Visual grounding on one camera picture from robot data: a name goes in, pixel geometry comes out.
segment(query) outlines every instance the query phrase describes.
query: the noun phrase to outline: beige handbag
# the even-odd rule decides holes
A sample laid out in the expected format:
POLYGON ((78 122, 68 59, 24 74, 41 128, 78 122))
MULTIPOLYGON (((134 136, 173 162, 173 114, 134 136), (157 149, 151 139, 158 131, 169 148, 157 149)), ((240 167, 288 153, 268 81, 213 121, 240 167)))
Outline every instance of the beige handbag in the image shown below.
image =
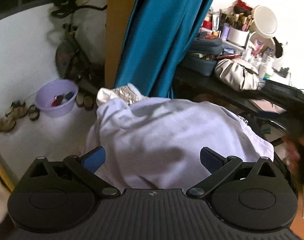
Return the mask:
POLYGON ((236 91, 258 88, 258 70, 245 60, 222 59, 218 61, 214 72, 218 79, 236 91))

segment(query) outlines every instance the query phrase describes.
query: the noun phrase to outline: sequined fabric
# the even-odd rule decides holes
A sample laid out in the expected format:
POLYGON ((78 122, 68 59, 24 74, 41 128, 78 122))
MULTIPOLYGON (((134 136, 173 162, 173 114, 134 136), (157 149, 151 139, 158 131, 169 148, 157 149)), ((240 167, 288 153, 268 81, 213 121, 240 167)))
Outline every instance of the sequined fabric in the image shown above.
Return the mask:
POLYGON ((139 102, 141 99, 127 86, 113 88, 112 91, 128 105, 139 102))

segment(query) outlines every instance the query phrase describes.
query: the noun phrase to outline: lavender plastic bowl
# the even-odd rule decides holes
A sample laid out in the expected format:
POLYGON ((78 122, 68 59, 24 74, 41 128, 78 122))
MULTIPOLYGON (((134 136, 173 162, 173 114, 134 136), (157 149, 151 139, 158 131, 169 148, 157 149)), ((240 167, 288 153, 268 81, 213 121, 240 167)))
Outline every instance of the lavender plastic bowl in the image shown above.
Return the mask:
POLYGON ((78 91, 78 86, 71 80, 57 79, 46 84, 36 93, 35 106, 50 117, 64 116, 73 109, 78 91), (55 96, 69 92, 73 92, 74 96, 68 102, 59 106, 51 106, 55 96))

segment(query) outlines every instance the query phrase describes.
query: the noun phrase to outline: red item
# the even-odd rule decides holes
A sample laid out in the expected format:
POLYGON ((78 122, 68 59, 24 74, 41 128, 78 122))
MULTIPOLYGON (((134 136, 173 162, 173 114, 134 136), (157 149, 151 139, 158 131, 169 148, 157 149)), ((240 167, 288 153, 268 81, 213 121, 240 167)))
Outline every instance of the red item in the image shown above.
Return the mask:
POLYGON ((238 0, 237 3, 235 4, 236 6, 241 7, 244 10, 250 10, 252 11, 252 8, 249 7, 245 2, 243 2, 242 0, 238 0))
POLYGON ((212 30, 212 22, 203 21, 202 27, 212 30))

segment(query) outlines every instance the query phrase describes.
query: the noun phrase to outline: metal screw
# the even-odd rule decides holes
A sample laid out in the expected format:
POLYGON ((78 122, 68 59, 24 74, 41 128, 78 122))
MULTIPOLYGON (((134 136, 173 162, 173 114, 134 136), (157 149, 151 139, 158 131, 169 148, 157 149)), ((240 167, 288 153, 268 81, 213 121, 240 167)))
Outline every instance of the metal screw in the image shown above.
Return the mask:
POLYGON ((200 188, 200 187, 193 187, 189 189, 189 193, 192 196, 201 196, 205 193, 204 189, 200 188))
POLYGON ((102 193, 107 196, 113 196, 117 194, 117 189, 115 187, 106 187, 102 190, 102 193))

